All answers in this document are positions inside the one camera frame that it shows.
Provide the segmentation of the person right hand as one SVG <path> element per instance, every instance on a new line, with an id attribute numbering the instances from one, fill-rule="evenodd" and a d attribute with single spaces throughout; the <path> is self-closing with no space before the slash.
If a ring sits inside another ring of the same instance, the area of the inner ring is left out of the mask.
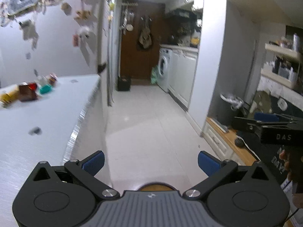
<path id="1" fill-rule="evenodd" d="M 302 208 L 302 157 L 290 150 L 282 150 L 279 158 L 284 161 L 284 169 L 288 172 L 287 179 L 292 182 L 292 202 Z"/>

